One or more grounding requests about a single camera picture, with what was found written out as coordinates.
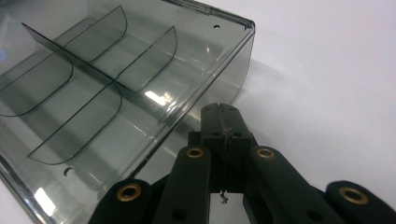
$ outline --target white surface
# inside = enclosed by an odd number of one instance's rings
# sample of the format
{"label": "white surface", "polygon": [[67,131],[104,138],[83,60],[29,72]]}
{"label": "white surface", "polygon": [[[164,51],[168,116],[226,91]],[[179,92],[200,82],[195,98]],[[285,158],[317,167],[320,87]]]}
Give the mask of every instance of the white surface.
{"label": "white surface", "polygon": [[[396,2],[202,2],[256,22],[233,104],[259,143],[317,188],[350,180],[395,209]],[[26,223],[1,187],[0,223]]]}

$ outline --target transparent plastic box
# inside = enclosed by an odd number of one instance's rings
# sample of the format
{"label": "transparent plastic box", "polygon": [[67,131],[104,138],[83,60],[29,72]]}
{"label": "transparent plastic box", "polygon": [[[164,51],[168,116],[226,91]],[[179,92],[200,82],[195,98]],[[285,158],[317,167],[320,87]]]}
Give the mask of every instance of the transparent plastic box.
{"label": "transparent plastic box", "polygon": [[193,1],[1,1],[0,171],[44,223],[166,175],[203,105],[230,103],[252,21]]}

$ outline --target clear plastic container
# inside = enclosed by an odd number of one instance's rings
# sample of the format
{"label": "clear plastic container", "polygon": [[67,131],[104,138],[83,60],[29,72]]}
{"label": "clear plastic container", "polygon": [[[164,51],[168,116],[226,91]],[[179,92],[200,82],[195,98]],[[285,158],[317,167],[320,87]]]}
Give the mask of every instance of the clear plastic container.
{"label": "clear plastic container", "polygon": [[139,171],[160,178],[199,108],[238,93],[255,34],[192,1],[10,0],[0,17],[1,176],[48,223],[87,222]]}

